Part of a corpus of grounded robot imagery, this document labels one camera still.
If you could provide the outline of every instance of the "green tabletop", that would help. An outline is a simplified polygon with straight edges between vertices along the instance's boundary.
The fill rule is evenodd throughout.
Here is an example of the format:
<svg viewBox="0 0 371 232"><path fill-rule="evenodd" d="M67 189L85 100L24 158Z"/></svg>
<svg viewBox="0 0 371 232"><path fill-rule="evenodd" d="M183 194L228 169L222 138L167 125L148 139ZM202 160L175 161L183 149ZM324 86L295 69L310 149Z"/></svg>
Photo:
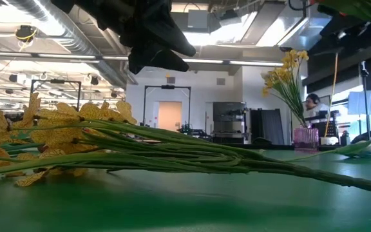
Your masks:
<svg viewBox="0 0 371 232"><path fill-rule="evenodd" d="M371 158L324 155L298 164L371 179ZM371 192L261 173L92 170L27 188L0 177L0 231L371 231Z"/></svg>

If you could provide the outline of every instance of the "daffodil bouquet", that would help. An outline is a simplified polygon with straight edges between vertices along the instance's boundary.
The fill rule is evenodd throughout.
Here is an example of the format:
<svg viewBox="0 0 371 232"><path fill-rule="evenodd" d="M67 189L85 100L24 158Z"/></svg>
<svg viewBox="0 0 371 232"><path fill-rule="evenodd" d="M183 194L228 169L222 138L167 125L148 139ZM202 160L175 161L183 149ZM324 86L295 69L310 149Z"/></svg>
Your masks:
<svg viewBox="0 0 371 232"><path fill-rule="evenodd" d="M64 103L59 103L56 110L39 110L40 102L38 94L32 94L23 120L12 125L0 111L0 175L16 178L18 186L29 186L52 175L78 177L89 169L141 169L166 173L277 173L371 191L371 180L313 170L289 160L265 157L259 151L213 144L173 131L136 126L131 105L126 102L117 103L118 111L109 109L107 102L101 108L87 103L80 111ZM20 131L31 131L30 137L16 139ZM131 135L160 143L148 144ZM331 153L353 156L370 143Z"/></svg>
<svg viewBox="0 0 371 232"><path fill-rule="evenodd" d="M271 94L281 99L304 127L306 121L300 95L300 66L304 60L307 61L308 59L306 51L291 50L286 52L283 58L283 67L275 68L263 76L265 86L262 92L263 97Z"/></svg>

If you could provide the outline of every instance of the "white wall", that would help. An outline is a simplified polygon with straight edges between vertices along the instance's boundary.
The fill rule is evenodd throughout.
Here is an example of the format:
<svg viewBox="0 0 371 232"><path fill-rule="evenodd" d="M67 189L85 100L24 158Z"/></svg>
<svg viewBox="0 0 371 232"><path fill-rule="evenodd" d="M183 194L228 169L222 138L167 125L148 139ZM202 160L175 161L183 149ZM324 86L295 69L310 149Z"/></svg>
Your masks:
<svg viewBox="0 0 371 232"><path fill-rule="evenodd" d="M243 101L243 68L241 67L234 75L234 99Z"/></svg>
<svg viewBox="0 0 371 232"><path fill-rule="evenodd" d="M167 84L166 75L176 77L175 86L191 87L190 123L194 129L204 129L207 102L235 101L233 77L228 72L176 72L158 68L147 68L135 76L138 85L127 85L126 100L132 105L133 117L142 122L144 107L144 86ZM225 86L217 86L217 78L225 78ZM188 119L188 90L161 90L149 88L146 97L146 124L153 126L155 103L158 101L182 102L182 123Z"/></svg>
<svg viewBox="0 0 371 232"><path fill-rule="evenodd" d="M285 144L290 144L290 110L286 104L275 96L262 96L264 80L261 73L267 73L273 68L268 67L250 67L242 68L243 76L243 102L246 102L248 108L263 110L280 109L281 125L283 126L283 137Z"/></svg>

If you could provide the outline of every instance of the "black object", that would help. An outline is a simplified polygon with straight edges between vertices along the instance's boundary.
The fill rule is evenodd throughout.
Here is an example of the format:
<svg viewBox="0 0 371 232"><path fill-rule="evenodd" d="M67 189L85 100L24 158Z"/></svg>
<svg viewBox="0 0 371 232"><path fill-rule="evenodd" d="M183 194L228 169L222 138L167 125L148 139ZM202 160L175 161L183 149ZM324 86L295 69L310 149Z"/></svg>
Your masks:
<svg viewBox="0 0 371 232"><path fill-rule="evenodd" d="M264 138L273 144L284 144L283 125L281 124L280 109L251 110L251 143L258 138Z"/></svg>
<svg viewBox="0 0 371 232"><path fill-rule="evenodd" d="M359 64L359 74L361 76L361 81L363 83L363 92L365 93L365 111L366 111L366 127L367 131L370 131L370 116L368 114L368 108L367 108L367 84L366 84L366 78L368 77L368 71L366 70L365 66L366 61L362 61Z"/></svg>
<svg viewBox="0 0 371 232"><path fill-rule="evenodd" d="M147 102L147 89L148 88L161 88L162 90L173 90L175 88L186 88L189 91L188 95L188 123L190 123L190 110L191 110L191 87L188 86L171 86L171 85L161 85L161 86L145 86L144 87L144 108L142 110L142 123L146 123L146 102Z"/></svg>
<svg viewBox="0 0 371 232"><path fill-rule="evenodd" d="M8 80L9 80L10 82L17 82L17 80L18 80L18 75L16 75L16 74L11 74L11 75L9 76Z"/></svg>
<svg viewBox="0 0 371 232"><path fill-rule="evenodd" d="M244 102L213 102L214 122L243 122Z"/></svg>
<svg viewBox="0 0 371 232"><path fill-rule="evenodd" d="M173 51L194 56L188 43L170 16L172 0L51 0L69 13L74 5L97 20L101 30L109 28L130 47L129 70L137 74L145 66L185 72L189 66Z"/></svg>
<svg viewBox="0 0 371 232"><path fill-rule="evenodd" d="M116 93L115 91L112 91L112 92L111 92L111 97L112 97L112 98L117 98L117 96L118 96L118 95L117 95L117 93Z"/></svg>
<svg viewBox="0 0 371 232"><path fill-rule="evenodd" d="M64 79L51 79L50 83L51 84L65 84L65 80Z"/></svg>
<svg viewBox="0 0 371 232"><path fill-rule="evenodd" d="M31 93L34 92L34 84L36 82L44 83L44 82L50 82L52 84L65 84L65 83L75 83L78 84L78 98L77 98L77 111L80 110L80 97L81 97L81 82L80 81L65 81L65 80L58 80L58 79L52 79L52 80L31 80Z"/></svg>
<svg viewBox="0 0 371 232"><path fill-rule="evenodd" d="M21 25L19 29L15 32L15 36L18 40L29 43L33 40L35 29L29 25Z"/></svg>
<svg viewBox="0 0 371 232"><path fill-rule="evenodd" d="M344 131L340 137L340 145L347 146L350 144L350 137L348 136L348 131Z"/></svg>
<svg viewBox="0 0 371 232"><path fill-rule="evenodd" d="M98 77L97 76L91 76L91 82L90 83L92 85L98 85L99 84Z"/></svg>

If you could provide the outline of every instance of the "ceiling light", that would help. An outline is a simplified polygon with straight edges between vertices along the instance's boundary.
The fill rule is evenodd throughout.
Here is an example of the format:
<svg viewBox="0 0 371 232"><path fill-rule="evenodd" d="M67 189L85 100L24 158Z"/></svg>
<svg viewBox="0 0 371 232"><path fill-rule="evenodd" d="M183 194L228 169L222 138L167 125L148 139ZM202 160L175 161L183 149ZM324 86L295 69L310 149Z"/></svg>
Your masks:
<svg viewBox="0 0 371 232"><path fill-rule="evenodd" d="M105 60L114 60L114 61L128 61L127 56L103 56L102 57Z"/></svg>
<svg viewBox="0 0 371 232"><path fill-rule="evenodd" d="M0 52L0 56L7 57L31 57L30 53L21 53L21 52Z"/></svg>
<svg viewBox="0 0 371 232"><path fill-rule="evenodd" d="M95 59L94 55L38 54L38 56L59 59Z"/></svg>
<svg viewBox="0 0 371 232"><path fill-rule="evenodd" d="M243 65L243 66L268 66L268 67L283 66L283 63L261 62L261 61L230 61L230 64Z"/></svg>
<svg viewBox="0 0 371 232"><path fill-rule="evenodd" d="M293 28L285 37L283 37L279 43L277 43L277 45L281 46L282 44L286 43L286 41L288 41L296 32L298 32L308 21L308 17L302 19L295 28Z"/></svg>
<svg viewBox="0 0 371 232"><path fill-rule="evenodd" d="M183 59L184 62L187 63L206 63L206 64L222 64L222 60L215 60L215 59Z"/></svg>

